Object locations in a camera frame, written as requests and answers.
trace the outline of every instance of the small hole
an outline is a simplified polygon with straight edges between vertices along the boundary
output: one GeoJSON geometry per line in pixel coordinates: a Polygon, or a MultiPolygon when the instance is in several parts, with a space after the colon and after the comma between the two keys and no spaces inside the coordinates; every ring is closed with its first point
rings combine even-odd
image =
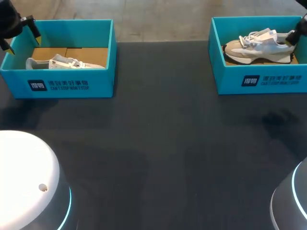
{"type": "Polygon", "coordinates": [[[47,185],[45,185],[45,184],[40,184],[40,185],[38,186],[38,188],[39,188],[39,190],[42,191],[42,192],[48,191],[47,185]]]}

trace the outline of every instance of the white sneaker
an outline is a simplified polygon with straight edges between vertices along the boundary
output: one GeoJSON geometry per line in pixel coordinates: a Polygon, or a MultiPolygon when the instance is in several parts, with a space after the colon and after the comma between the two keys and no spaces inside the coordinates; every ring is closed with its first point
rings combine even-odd
{"type": "Polygon", "coordinates": [[[105,69],[102,66],[84,63],[70,57],[56,54],[54,58],[46,61],[36,61],[28,58],[25,62],[26,69],[105,69]]]}
{"type": "Polygon", "coordinates": [[[258,58],[290,63],[295,46],[287,45],[285,39],[292,32],[278,34],[269,28],[251,32],[248,36],[239,36],[239,40],[227,43],[224,51],[228,57],[243,64],[250,64],[258,58]]]}

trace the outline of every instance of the printed logo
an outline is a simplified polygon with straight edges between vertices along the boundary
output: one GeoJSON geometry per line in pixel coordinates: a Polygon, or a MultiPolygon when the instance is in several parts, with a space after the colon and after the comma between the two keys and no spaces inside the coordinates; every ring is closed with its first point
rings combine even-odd
{"type": "Polygon", "coordinates": [[[32,91],[47,91],[43,80],[28,80],[28,83],[32,91]]]}
{"type": "Polygon", "coordinates": [[[246,75],[241,86],[256,86],[260,75],[246,75]]]}

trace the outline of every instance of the dark tabletop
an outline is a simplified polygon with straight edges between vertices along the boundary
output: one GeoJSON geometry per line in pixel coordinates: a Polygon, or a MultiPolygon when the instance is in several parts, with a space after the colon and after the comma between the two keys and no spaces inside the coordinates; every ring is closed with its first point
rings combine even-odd
{"type": "Polygon", "coordinates": [[[272,230],[278,184],[307,155],[307,94],[216,91],[207,41],[118,43],[111,99],[14,100],[0,128],[55,151],[80,230],[272,230]]]}

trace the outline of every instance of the brown cardboard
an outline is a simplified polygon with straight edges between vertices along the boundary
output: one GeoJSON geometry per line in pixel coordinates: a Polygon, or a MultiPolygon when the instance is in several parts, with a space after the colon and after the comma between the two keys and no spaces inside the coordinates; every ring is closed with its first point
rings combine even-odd
{"type": "Polygon", "coordinates": [[[32,54],[34,60],[49,60],[56,54],[60,54],[63,57],[66,55],[67,48],[35,48],[32,54]]]}
{"type": "Polygon", "coordinates": [[[60,54],[63,57],[106,67],[107,52],[108,48],[35,48],[32,58],[49,60],[60,54]]]}
{"type": "Polygon", "coordinates": [[[106,67],[107,48],[67,48],[66,57],[106,67]]]}
{"type": "MultiPolygon", "coordinates": [[[[238,64],[237,62],[233,61],[230,57],[228,57],[227,55],[224,55],[224,58],[225,58],[225,62],[226,62],[226,65],[227,66],[236,66],[236,65],[240,65],[238,64]]],[[[263,58],[259,58],[259,59],[256,59],[254,60],[251,65],[280,65],[280,64],[283,64],[283,63],[276,63],[276,62],[272,62],[272,61],[269,61],[267,59],[263,59],[263,58]]],[[[291,61],[291,63],[289,63],[289,65],[293,65],[293,64],[298,64],[298,61],[295,57],[295,55],[293,54],[293,59],[291,61]]]]}

